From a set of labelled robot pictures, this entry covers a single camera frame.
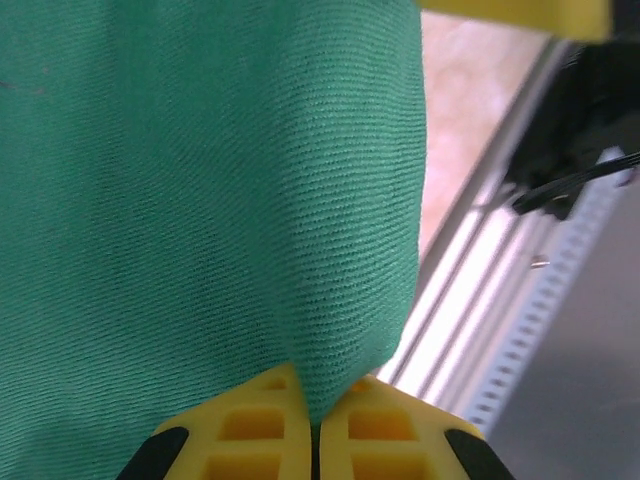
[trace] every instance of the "black rubber pad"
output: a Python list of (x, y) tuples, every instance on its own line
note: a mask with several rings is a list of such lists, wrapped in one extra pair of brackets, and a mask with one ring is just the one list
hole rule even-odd
[(183, 427), (149, 437), (116, 480), (163, 480), (188, 437), (189, 430)]
[(611, 0), (611, 8), (614, 37), (632, 37), (637, 41), (640, 35), (640, 1)]
[(462, 430), (447, 430), (445, 437), (469, 480), (515, 480), (484, 440)]

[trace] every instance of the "black bracket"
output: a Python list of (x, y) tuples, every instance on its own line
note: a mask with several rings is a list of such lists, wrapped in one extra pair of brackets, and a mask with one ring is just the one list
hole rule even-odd
[[(506, 182), (521, 192), (593, 167), (602, 151), (640, 151), (640, 43), (575, 45), (567, 54), (514, 152)], [(542, 206), (569, 217), (574, 188)]]

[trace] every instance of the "green fabric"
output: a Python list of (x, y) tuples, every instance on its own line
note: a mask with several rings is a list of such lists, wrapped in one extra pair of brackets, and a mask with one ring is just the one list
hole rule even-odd
[(317, 423), (393, 353), (411, 0), (3, 0), (0, 82), (0, 478), (115, 478), (285, 361)]

